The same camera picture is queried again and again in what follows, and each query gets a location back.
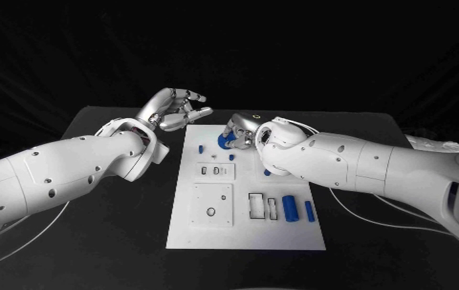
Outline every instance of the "white board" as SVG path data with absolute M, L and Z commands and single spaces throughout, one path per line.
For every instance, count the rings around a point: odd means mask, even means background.
M 310 183 L 297 179 L 293 175 L 281 177 L 264 175 L 255 149 L 222 149 L 218 138 L 225 130 L 225 125 L 189 125 L 185 138 L 185 150 L 182 153 L 182 166 L 176 188 L 173 216 L 170 220 L 170 233 L 167 236 L 169 249 L 252 249 L 252 250 L 326 250 L 324 237 L 318 214 L 316 212 Z M 235 164 L 235 180 L 218 180 L 199 176 L 198 163 Z M 196 203 L 198 184 L 218 184 L 221 190 L 232 185 L 232 223 L 226 226 L 201 223 L 192 225 L 196 214 L 202 214 L 212 206 Z M 264 194 L 267 210 L 265 219 L 249 217 L 249 193 Z M 287 222 L 283 207 L 283 196 L 293 195 L 298 208 L 300 221 Z M 275 198 L 278 220 L 270 219 L 268 199 Z M 316 221 L 307 217 L 306 201 L 311 201 L 316 213 Z M 216 203 L 215 211 L 228 207 L 228 204 Z M 228 210 L 224 210 L 225 218 L 229 218 Z

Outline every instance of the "robotic hand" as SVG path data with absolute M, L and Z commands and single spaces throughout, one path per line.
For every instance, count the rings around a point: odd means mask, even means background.
M 277 175 L 293 174 L 329 188 L 373 193 L 405 202 L 459 237 L 459 154 L 318 133 L 308 125 L 280 117 L 264 121 L 258 115 L 236 113 L 219 137 L 221 147 L 255 147 L 267 170 Z
M 0 160 L 0 227 L 85 195 L 101 179 L 118 175 L 134 181 L 170 149 L 154 130 L 175 131 L 211 115 L 193 110 L 198 93 L 165 88 L 134 119 L 114 119 L 95 136 L 85 135 L 34 147 Z

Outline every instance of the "table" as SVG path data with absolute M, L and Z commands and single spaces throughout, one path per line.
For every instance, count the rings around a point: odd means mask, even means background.
M 64 139 L 93 135 L 113 118 L 134 117 L 137 112 L 139 108 L 85 107 Z M 383 113 L 247 112 L 411 147 L 398 123 Z M 234 113 L 216 110 L 196 123 L 226 124 Z M 167 250 L 185 129 L 157 131 L 157 135 L 172 148 L 165 162 L 153 165 L 136 182 L 104 179 L 95 190 L 71 202 L 44 236 L 0 263 L 3 289 L 458 288 L 458 240 L 365 222 L 316 184 L 311 190 L 327 251 Z M 350 209 L 373 220 L 435 227 L 369 194 L 336 193 Z M 25 243 L 61 209 L 34 215 L 9 238 Z

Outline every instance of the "round hole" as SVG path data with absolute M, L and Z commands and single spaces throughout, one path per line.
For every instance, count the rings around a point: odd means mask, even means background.
M 213 208 L 208 209 L 208 215 L 212 217 L 216 214 L 216 210 Z

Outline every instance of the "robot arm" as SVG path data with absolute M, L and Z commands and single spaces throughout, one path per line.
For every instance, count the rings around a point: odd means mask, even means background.
M 165 88 L 136 118 L 114 119 L 95 136 L 48 143 L 2 159 L 0 227 L 85 195 L 104 177 L 134 181 L 170 150 L 156 128 L 173 131 L 213 112 L 193 110 L 189 100 L 205 102 L 206 97 Z
M 308 137 L 280 117 L 260 125 L 255 146 L 274 174 L 399 200 L 459 237 L 459 154 L 405 149 L 331 133 Z

